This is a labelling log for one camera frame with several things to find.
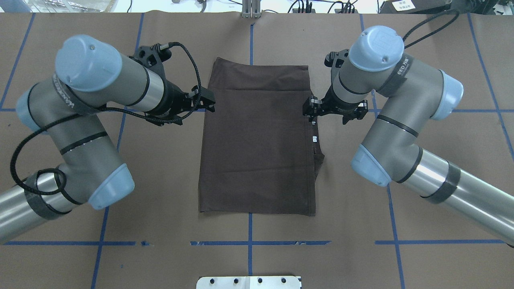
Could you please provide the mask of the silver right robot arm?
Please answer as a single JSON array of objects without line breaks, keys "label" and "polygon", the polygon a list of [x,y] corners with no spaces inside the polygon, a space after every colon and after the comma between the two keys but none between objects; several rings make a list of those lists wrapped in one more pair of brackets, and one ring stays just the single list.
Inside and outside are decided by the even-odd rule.
[{"label": "silver right robot arm", "polygon": [[327,114],[341,115],[343,124],[361,120],[368,112],[366,97],[375,90],[387,101],[352,159],[353,170],[381,187],[402,183],[512,246],[513,197],[416,144],[428,120],[452,113],[464,87],[404,50],[394,29],[365,29],[351,48],[326,55],[330,86],[323,99],[310,96],[304,102],[303,115],[311,122]]}]

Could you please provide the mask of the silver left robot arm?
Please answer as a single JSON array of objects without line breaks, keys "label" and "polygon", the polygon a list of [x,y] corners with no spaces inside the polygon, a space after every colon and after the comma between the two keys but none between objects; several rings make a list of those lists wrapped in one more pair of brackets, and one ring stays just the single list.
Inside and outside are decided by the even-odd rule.
[{"label": "silver left robot arm", "polygon": [[[166,79],[163,63],[179,42],[140,46],[128,57],[90,35],[74,35],[57,52],[55,72],[27,90],[16,113],[32,130],[16,147],[10,173],[15,185],[1,194],[1,244],[70,213],[84,203],[103,209],[135,188],[98,114],[120,112],[156,126],[182,124],[195,110],[215,111],[214,93],[198,84],[184,92]],[[22,148],[42,133],[64,162],[21,179]]]}]

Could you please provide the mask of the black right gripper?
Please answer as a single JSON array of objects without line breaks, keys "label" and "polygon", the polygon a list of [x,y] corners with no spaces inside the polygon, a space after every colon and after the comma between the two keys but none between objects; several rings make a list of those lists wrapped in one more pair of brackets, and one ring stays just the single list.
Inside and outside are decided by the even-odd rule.
[{"label": "black right gripper", "polygon": [[366,94],[347,89],[340,79],[339,73],[348,55],[348,49],[332,51],[326,55],[324,64],[331,68],[332,82],[321,100],[310,96],[303,103],[302,113],[308,117],[309,122],[315,123],[318,116],[337,114],[342,116],[342,124],[346,125],[354,119],[362,120],[369,111]]}]

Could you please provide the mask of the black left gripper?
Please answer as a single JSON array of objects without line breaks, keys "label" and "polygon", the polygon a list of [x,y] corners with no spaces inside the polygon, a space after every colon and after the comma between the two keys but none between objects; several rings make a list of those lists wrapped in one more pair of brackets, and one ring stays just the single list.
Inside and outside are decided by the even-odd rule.
[{"label": "black left gripper", "polygon": [[140,46],[131,59],[144,67],[146,85],[140,98],[131,104],[131,108],[145,114],[145,120],[163,126],[165,123],[174,123],[179,126],[186,116],[179,114],[187,111],[204,109],[215,112],[215,96],[211,90],[203,86],[194,86],[190,93],[186,93],[177,85],[168,81],[165,76],[163,63],[172,57],[171,48],[181,47],[189,57],[194,70],[198,69],[191,53],[181,43],[154,44]]}]

